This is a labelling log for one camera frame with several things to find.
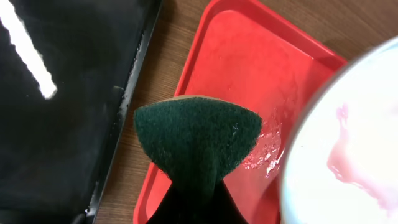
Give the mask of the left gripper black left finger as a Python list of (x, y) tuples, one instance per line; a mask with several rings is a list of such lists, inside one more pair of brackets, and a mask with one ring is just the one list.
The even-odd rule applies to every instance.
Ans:
[(171, 184), (160, 205), (148, 219), (147, 224), (186, 224), (188, 207), (180, 192)]

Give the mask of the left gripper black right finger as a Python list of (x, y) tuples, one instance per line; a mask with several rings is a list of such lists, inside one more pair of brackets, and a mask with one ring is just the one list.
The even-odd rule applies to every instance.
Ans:
[(223, 181), (215, 186), (211, 201), (211, 223), (247, 224)]

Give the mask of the green yellow sponge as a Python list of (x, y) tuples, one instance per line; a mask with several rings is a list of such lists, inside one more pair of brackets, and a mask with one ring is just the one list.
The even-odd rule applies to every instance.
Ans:
[(140, 107), (134, 125), (145, 154), (175, 188), (190, 200), (207, 201), (254, 149), (262, 118), (242, 106), (198, 96)]

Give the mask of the light blue plate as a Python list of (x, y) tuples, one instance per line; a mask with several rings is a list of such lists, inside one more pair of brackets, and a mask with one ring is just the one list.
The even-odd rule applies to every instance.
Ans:
[(284, 151), (283, 223), (397, 222), (397, 39), (340, 69)]

